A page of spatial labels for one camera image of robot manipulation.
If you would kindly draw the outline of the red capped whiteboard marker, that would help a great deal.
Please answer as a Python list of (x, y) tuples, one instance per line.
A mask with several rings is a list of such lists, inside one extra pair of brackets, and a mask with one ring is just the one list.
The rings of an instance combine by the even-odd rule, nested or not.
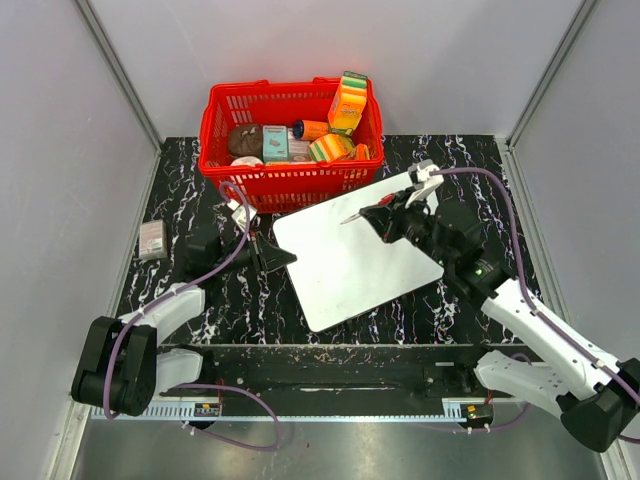
[(384, 197), (382, 197), (378, 202), (376, 202), (375, 204), (372, 205), (368, 205), (366, 207), (361, 208), (358, 212), (350, 215), (349, 217), (347, 217), (346, 219), (344, 219), (343, 221), (340, 222), (341, 225), (345, 225), (348, 224), (358, 218), (360, 218), (362, 216), (362, 212), (365, 210), (370, 210), (374, 207), (382, 207), (384, 205), (389, 204), (395, 197), (395, 194), (391, 193), (388, 195), (385, 195)]

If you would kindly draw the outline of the white whiteboard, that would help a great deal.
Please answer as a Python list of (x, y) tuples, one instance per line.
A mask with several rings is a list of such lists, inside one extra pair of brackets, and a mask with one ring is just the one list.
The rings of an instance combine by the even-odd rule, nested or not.
[(441, 279), (443, 268), (401, 239), (383, 243), (359, 208), (411, 185), (403, 172), (274, 221), (303, 315), (315, 333)]

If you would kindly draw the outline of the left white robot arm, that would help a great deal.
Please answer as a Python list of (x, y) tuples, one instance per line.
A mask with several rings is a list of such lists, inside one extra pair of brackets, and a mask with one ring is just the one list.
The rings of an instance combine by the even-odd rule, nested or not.
[(195, 395), (211, 392), (215, 369), (191, 347), (159, 353), (158, 348), (174, 331), (205, 310), (212, 279), (197, 286), (188, 282), (220, 265), (236, 270), (252, 266), (271, 273), (297, 261), (297, 256), (269, 242), (262, 233), (251, 234), (241, 249), (226, 246), (213, 233), (196, 233), (187, 242), (185, 280), (172, 284), (168, 294), (147, 312), (144, 308), (118, 318), (100, 316), (90, 325), (71, 386), (74, 401), (104, 406), (109, 385), (112, 416), (139, 416), (152, 399), (183, 384)]

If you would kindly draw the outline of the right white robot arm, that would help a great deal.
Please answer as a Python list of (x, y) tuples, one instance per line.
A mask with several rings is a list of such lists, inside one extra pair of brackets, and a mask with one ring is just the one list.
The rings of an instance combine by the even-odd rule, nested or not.
[(584, 447), (603, 453), (639, 413), (639, 361), (619, 360), (580, 335), (481, 245), (481, 223), (462, 204), (430, 210), (407, 192), (390, 194), (358, 215), (382, 242), (406, 240), (443, 269), (455, 296), (506, 327), (545, 363), (538, 368), (492, 350), (459, 366), (468, 396), (507, 393), (558, 418)]

